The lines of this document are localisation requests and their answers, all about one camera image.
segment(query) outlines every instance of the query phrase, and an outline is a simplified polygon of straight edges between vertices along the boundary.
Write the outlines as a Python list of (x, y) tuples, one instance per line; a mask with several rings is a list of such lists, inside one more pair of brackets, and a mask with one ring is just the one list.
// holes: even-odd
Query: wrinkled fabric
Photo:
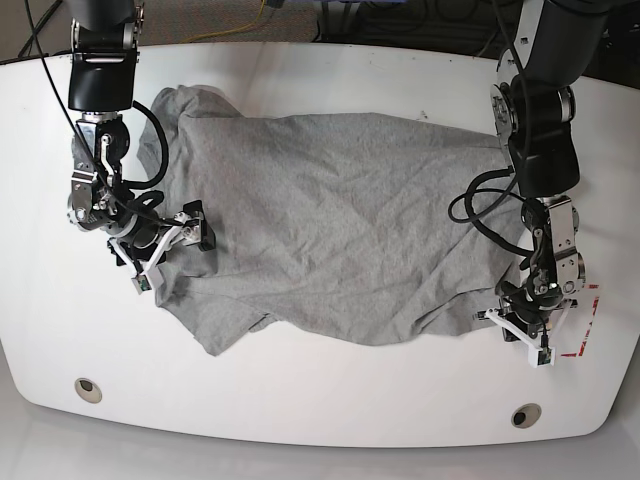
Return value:
[[(504, 168), (494, 137), (373, 113), (244, 118), (187, 87), (163, 90), (152, 110), (170, 148), (159, 213), (202, 200), (218, 240), (168, 253), (156, 303), (210, 354), (274, 321), (364, 345), (487, 326), (472, 315), (497, 305), (513, 258), (447, 206)], [(148, 124), (149, 176), (159, 152)], [(485, 223), (515, 242), (518, 212), (510, 200)]]

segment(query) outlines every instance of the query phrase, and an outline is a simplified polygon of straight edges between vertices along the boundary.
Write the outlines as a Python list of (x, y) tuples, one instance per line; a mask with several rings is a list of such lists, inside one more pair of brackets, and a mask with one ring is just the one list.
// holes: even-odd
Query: black cable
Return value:
[(164, 129), (162, 128), (162, 124), (160, 123), (160, 120), (158, 120), (158, 117), (156, 117), (147, 107), (136, 101), (133, 102), (133, 108), (147, 117), (153, 125), (153, 128), (156, 130), (158, 140), (160, 141), (160, 169), (158, 170), (158, 173), (156, 173), (156, 176), (151, 180), (146, 180), (144, 182), (123, 180), (122, 184), (131, 190), (147, 190), (158, 185), (167, 173), (167, 169), (169, 168), (169, 144), (167, 143), (167, 136), (164, 133)]
[(62, 99), (60, 98), (60, 94), (58, 93), (58, 89), (56, 88), (56, 85), (53, 81), (53, 78), (51, 77), (51, 72), (49, 71), (49, 67), (47, 66), (47, 62), (45, 62), (45, 55), (42, 52), (42, 47), (40, 46), (40, 41), (38, 40), (38, 32), (36, 32), (36, 27), (33, 24), (33, 16), (31, 15), (31, 7), (29, 6), (29, 0), (24, 0), (24, 8), (25, 8), (25, 12), (27, 14), (27, 19), (29, 20), (29, 26), (31, 27), (31, 33), (33, 35), (33, 40), (34, 43), (36, 45), (36, 50), (38, 50), (38, 55), (40, 57), (40, 61), (42, 62), (42, 68), (44, 69), (45, 74), (47, 75), (47, 79), (49, 80), (49, 85), (51, 86), (51, 89), (53, 90), (53, 94), (56, 97), (56, 100), (58, 101), (58, 105), (60, 106), (60, 109), (62, 110), (62, 113), (64, 114), (67, 123), (69, 124), (69, 127), (71, 127), (71, 130), (73, 130), (73, 133), (76, 137), (76, 140), (80, 143), (81, 149), (84, 152), (85, 156), (87, 157), (87, 161), (89, 162), (89, 164), (91, 166), (93, 166), (94, 170), (96, 171), (96, 174), (98, 175), (98, 178), (100, 179), (100, 181), (103, 183), (104, 188), (107, 190), (108, 193), (110, 193), (115, 202), (120, 205), (122, 208), (124, 208), (126, 211), (128, 211), (129, 213), (132, 213), (134, 215), (138, 215), (141, 218), (144, 218), (146, 220), (149, 220), (150, 222), (153, 222), (155, 224), (158, 225), (167, 225), (167, 226), (171, 226), (171, 227), (180, 227), (183, 224), (180, 222), (176, 222), (175, 220), (170, 220), (170, 219), (160, 219), (160, 218), (154, 218), (151, 215), (147, 215), (145, 213), (142, 213), (136, 209), (133, 209), (131, 207), (129, 207), (125, 202), (123, 202), (122, 200), (120, 200), (115, 193), (113, 192), (113, 190), (109, 187), (109, 184), (107, 183), (107, 179), (105, 178), (104, 174), (102, 173), (102, 171), (97, 167), (95, 161), (93, 160), (93, 156), (91, 155), (91, 150), (89, 149), (89, 146), (87, 145), (87, 140), (84, 138), (84, 135), (82, 134), (82, 132), (80, 132), (75, 125), (73, 124), (73, 121), (71, 120), (71, 117), (69, 116), (69, 113), (67, 112), (67, 109), (64, 106), (64, 103), (62, 102)]
[(375, 8), (378, 10), (393, 10), (394, 8), (401, 7), (404, 2), (387, 2), (378, 4), (376, 2), (364, 2), (367, 7)]
[[(505, 168), (503, 170), (491, 170), (491, 171), (484, 172), (484, 173), (481, 173), (480, 175), (478, 175), (469, 184), (469, 187), (467, 188), (466, 193), (463, 193), (462, 195), (459, 195), (458, 197), (456, 197), (454, 199), (453, 202), (451, 202), (449, 204), (449, 209), (447, 211), (447, 214), (449, 215), (449, 218), (452, 221), (454, 221), (455, 223), (468, 223), (468, 222), (461, 222), (460, 219), (458, 219), (458, 218), (453, 216), (453, 207), (460, 200), (464, 199), (464, 208), (465, 208), (465, 211), (467, 212), (467, 216), (469, 218), (474, 217), (475, 216), (475, 211), (473, 210), (473, 197), (476, 195), (476, 193), (479, 192), (478, 187), (480, 185), (482, 185), (483, 183), (486, 183), (486, 182), (488, 182), (490, 180), (495, 180), (495, 179), (498, 179), (498, 178), (508, 177), (509, 175), (511, 175), (511, 172), (512, 172), (511, 168)], [(501, 192), (502, 192), (501, 196), (504, 196), (506, 198), (507, 196), (515, 195), (515, 194), (513, 194), (513, 192), (511, 192), (511, 190), (513, 190), (513, 187), (512, 187), (511, 184), (509, 184), (507, 189), (501, 190)], [(489, 240), (491, 240), (493, 243), (498, 245), (500, 248), (506, 250), (507, 252), (511, 252), (511, 253), (513, 253), (515, 255), (520, 255), (520, 256), (523, 256), (525, 258), (528, 258), (533, 253), (533, 251), (525, 250), (524, 248), (520, 248), (517, 245), (514, 245), (514, 244), (508, 242), (503, 237), (501, 237), (498, 233), (494, 232), (489, 227), (487, 227), (480, 220), (473, 220), (471, 223), (476, 228), (476, 230), (478, 230), (482, 235), (487, 237)]]
[(444, 20), (445, 22), (451, 22), (451, 23), (466, 22), (467, 20), (469, 20), (475, 15), (476, 11), (478, 10), (478, 7), (480, 7), (480, 0), (472, 0), (472, 1), (473, 3), (471, 4), (471, 9), (460, 17), (453, 17), (453, 16), (449, 16), (448, 14), (445, 14), (442, 11), (442, 8), (440, 7), (440, 0), (434, 1), (433, 8), (436, 12), (436, 15), (440, 17), (442, 20)]
[(18, 58), (22, 58), (24, 54), (27, 53), (27, 50), (31, 51), (30, 49), (33, 45), (34, 35), (37, 35), (42, 31), (42, 29), (45, 27), (47, 22), (51, 20), (51, 17), (53, 17), (53, 14), (56, 13), (60, 5), (62, 5), (62, 0), (56, 0), (47, 9), (47, 11), (44, 12), (44, 14), (42, 15), (42, 18), (40, 18), (40, 20), (38, 20), (38, 23), (36, 24), (35, 32), (33, 31), (31, 32), (31, 36), (29, 37), (29, 40), (27, 40), (27, 43), (25, 43), (24, 46), (20, 49), (20, 52), (18, 52)]
[(311, 40), (311, 43), (316, 43), (318, 40), (320, 40), (320, 35), (322, 35), (322, 30), (320, 28), (320, 21), (316, 20), (316, 26), (317, 26), (316, 36), (313, 37), (313, 40)]
[[(492, 5), (493, 1), (492, 0), (480, 0), (482, 3), (486, 3), (487, 5)], [(508, 2), (504, 2), (504, 3), (498, 3), (498, 6), (500, 8), (506, 8), (506, 7), (511, 7), (513, 5), (520, 5), (523, 2), (523, 0), (510, 0)]]
[[(491, 1), (493, 3), (493, 9), (494, 9), (494, 13), (496, 15), (496, 20), (498, 21), (498, 26), (500, 27), (500, 31), (502, 32), (502, 35), (504, 36), (504, 38), (505, 38), (505, 40), (507, 42), (507, 48), (511, 52), (511, 55), (513, 56), (513, 60), (515, 62), (516, 68), (518, 70), (520, 86), (522, 87), (522, 95), (524, 97), (525, 126), (526, 126), (525, 127), (526, 130), (525, 130), (525, 138), (524, 138), (524, 148), (522, 150), (522, 157), (521, 158), (528, 158), (529, 151), (531, 149), (531, 105), (530, 105), (531, 99), (529, 98), (529, 89), (527, 88), (527, 81), (526, 81), (526, 78), (525, 78), (524, 67), (522, 66), (522, 62), (520, 61), (520, 56), (518, 55), (516, 47), (513, 44), (513, 40), (511, 39), (511, 37), (507, 33), (507, 27), (506, 27), (506, 24), (504, 22), (504, 18), (502, 18), (502, 13), (500, 12), (500, 7), (498, 6), (498, 0), (491, 0)], [(498, 206), (507, 198), (509, 193), (515, 188), (517, 183), (518, 183), (518, 172), (516, 171), (515, 174), (513, 175), (513, 179), (511, 180), (511, 183), (509, 183), (509, 186), (504, 190), (504, 192), (491, 205), (489, 205), (487, 208), (482, 210), (480, 213), (474, 213), (472, 215), (468, 215), (467, 218), (456, 218), (453, 215), (450, 215), (449, 218), (451, 218), (451, 221), (453, 221), (455, 223), (473, 223), (473, 222), (477, 222), (482, 217), (484, 217), (488, 213), (490, 213), (493, 210), (495, 210), (496, 208), (498, 208)], [(465, 196), (465, 204), (466, 204), (466, 200), (467, 199), (471, 200), (473, 198), (473, 189), (467, 190), (467, 193), (465, 195), (466, 195)]]
[(477, 53), (474, 53), (473, 56), (481, 57), (482, 55), (484, 55), (487, 52), (487, 50), (489, 50), (489, 47), (491, 46), (491, 44), (499, 34), (500, 34), (500, 28), (496, 28), (491, 34), (491, 36), (487, 39), (483, 47)]

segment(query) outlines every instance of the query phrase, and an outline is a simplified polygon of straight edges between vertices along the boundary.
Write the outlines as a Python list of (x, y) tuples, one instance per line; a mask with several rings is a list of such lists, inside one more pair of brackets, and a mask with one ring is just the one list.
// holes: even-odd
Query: metal bracket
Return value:
[(581, 290), (585, 283), (584, 262), (576, 248), (576, 212), (565, 195), (547, 205), (557, 283), (566, 295)]

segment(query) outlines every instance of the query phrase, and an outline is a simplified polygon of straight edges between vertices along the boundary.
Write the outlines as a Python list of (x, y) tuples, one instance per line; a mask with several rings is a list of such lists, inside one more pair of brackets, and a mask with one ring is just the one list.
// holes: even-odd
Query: white table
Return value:
[[(66, 92), (67, 58), (49, 60)], [(220, 89), (247, 116), (380, 112), (493, 133), (495, 63), (372, 47), (217, 44), (142, 50), (138, 101), (163, 87)], [(640, 93), (580, 79), (572, 192), (589, 283), (563, 327), (560, 353), (532, 369), (498, 328), (363, 347), (272, 325), (207, 355), (114, 266), (101, 232), (65, 217), (71, 132), (37, 62), (0, 68), (0, 201), (5, 227), (0, 339), (30, 402), (116, 422), (224, 438), (336, 446), (450, 446), (587, 434), (606, 419), (640, 334)], [(127, 112), (132, 152), (143, 118)], [(140, 174), (134, 154), (128, 177)], [(591, 300), (603, 294), (597, 315)], [(77, 378), (102, 389), (81, 400)], [(542, 418), (511, 425), (520, 406)]]

